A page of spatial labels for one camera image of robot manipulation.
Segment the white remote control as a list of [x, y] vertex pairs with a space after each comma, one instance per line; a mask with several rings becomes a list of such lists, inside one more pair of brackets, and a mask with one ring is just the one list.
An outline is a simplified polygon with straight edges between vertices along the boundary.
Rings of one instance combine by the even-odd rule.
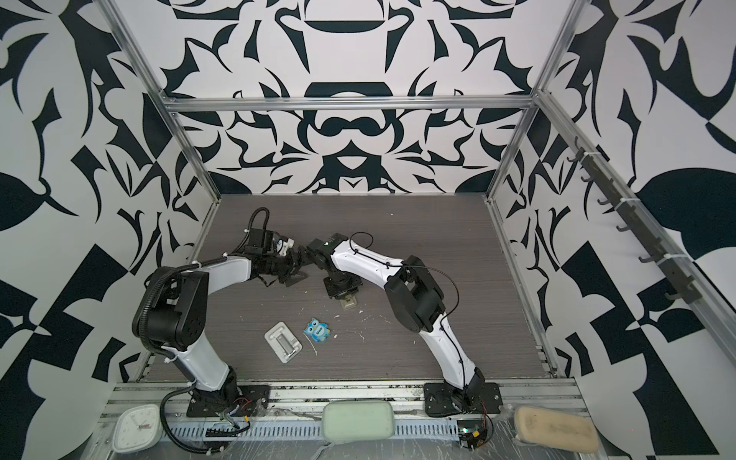
[[339, 303], [345, 312], [354, 310], [358, 306], [358, 297], [354, 294], [348, 294], [339, 299]]

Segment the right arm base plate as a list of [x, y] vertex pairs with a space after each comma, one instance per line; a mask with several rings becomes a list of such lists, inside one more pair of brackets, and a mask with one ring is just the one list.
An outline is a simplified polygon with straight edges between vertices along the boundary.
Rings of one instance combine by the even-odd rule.
[[425, 383], [423, 396], [425, 414], [431, 418], [461, 414], [500, 414], [500, 408], [504, 405], [496, 383], [485, 383], [471, 402], [466, 402], [460, 393], [447, 383]]

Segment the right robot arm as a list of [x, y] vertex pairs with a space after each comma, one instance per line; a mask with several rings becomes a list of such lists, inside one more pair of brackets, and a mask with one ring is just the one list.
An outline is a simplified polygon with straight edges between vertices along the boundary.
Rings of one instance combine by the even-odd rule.
[[479, 399], [485, 377], [452, 331], [434, 268], [415, 256], [401, 260], [381, 255], [341, 234], [314, 240], [302, 253], [327, 273], [329, 297], [351, 295], [363, 282], [383, 289], [397, 321], [429, 347], [450, 394], [468, 406]]

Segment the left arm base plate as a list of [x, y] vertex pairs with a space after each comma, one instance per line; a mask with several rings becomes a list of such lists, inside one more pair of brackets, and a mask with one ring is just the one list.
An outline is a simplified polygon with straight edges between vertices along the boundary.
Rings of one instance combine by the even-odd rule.
[[234, 417], [254, 415], [261, 408], [268, 408], [271, 386], [266, 384], [239, 385], [232, 400], [226, 400], [217, 392], [195, 389], [190, 398], [186, 416], [189, 418], [216, 417], [227, 413]]

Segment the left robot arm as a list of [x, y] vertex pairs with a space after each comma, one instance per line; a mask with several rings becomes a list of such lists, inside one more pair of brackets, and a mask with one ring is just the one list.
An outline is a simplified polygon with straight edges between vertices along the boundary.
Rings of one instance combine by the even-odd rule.
[[234, 250], [218, 258], [157, 268], [132, 320], [132, 333], [149, 352], [176, 365], [193, 385], [196, 401], [230, 408], [241, 392], [235, 370], [206, 337], [208, 297], [266, 276], [289, 284], [302, 264], [304, 250], [293, 239], [250, 230]]

